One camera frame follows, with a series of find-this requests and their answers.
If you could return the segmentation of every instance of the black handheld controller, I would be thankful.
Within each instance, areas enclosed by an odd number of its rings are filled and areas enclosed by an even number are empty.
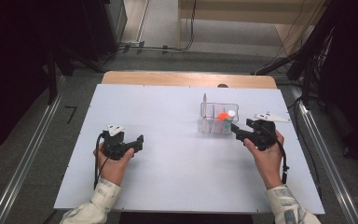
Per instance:
[[[103,131],[103,139],[103,154],[114,161],[119,161],[130,148],[133,148],[135,153],[143,149],[144,136],[142,134],[136,141],[127,144],[123,143],[123,132],[110,136],[108,131]]]
[[[264,151],[275,144],[275,139],[273,138],[275,135],[275,123],[273,121],[247,119],[246,125],[253,128],[254,131],[252,133],[246,132],[231,123],[231,131],[236,134],[236,139],[243,142],[243,139],[248,138],[260,151]]]

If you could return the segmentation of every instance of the human hand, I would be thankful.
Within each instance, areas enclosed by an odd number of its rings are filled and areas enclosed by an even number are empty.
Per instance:
[[[127,163],[132,158],[134,153],[134,149],[130,148],[121,158],[119,161],[114,161],[107,159],[106,156],[103,154],[103,143],[99,145],[98,148],[98,168],[101,172],[101,177],[105,180],[108,180],[118,186],[121,185],[121,182],[124,178],[124,173],[127,167]]]
[[[275,131],[275,134],[278,141],[283,145],[283,136],[278,131]],[[255,166],[257,167],[258,173],[260,173],[261,177],[263,178],[266,188],[273,189],[280,186],[282,181],[279,171],[281,166],[282,153],[278,144],[275,143],[270,148],[264,151],[259,151],[251,140],[245,138],[243,143],[254,156]]]

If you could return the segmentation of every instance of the transparent box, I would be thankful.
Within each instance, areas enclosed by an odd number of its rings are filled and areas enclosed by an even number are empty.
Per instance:
[[[205,114],[203,103],[200,104],[199,132],[201,133],[231,133],[231,123],[237,123],[240,118],[238,116],[238,105],[207,103],[205,106]],[[227,113],[229,110],[235,112],[233,120],[221,120],[218,116],[221,113]]]

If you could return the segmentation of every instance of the sleeve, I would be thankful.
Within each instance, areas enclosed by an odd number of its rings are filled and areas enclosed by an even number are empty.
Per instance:
[[[269,189],[267,196],[276,224],[321,223],[314,214],[300,206],[290,189],[285,185]]]
[[[60,223],[105,223],[120,191],[121,187],[101,178],[91,200],[66,212]]]

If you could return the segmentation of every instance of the metal frame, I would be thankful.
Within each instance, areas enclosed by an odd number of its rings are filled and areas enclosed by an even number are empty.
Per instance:
[[[5,223],[7,215],[10,212],[11,206],[13,205],[17,195],[20,192],[21,185],[24,182],[25,177],[27,176],[27,173],[34,161],[34,156],[36,155],[40,144],[42,143],[43,138],[46,134],[48,126],[52,118],[54,117],[58,105],[60,104],[62,92],[66,86],[67,78],[68,77],[61,76],[58,85],[58,95],[55,100],[50,105],[48,105],[45,114],[43,115],[43,118],[40,120],[39,125],[34,132],[34,136],[32,137],[30,144],[25,150],[25,153],[22,156],[18,167],[14,172],[14,175],[11,177],[4,190],[4,193],[2,194],[0,200],[0,223]]]
[[[301,91],[299,89],[292,88],[292,91],[295,98],[300,97]],[[348,223],[358,224],[358,211],[341,175],[339,174],[336,164],[330,156],[329,150],[316,126],[311,111],[307,110],[302,103],[300,103],[300,110],[345,218]]]

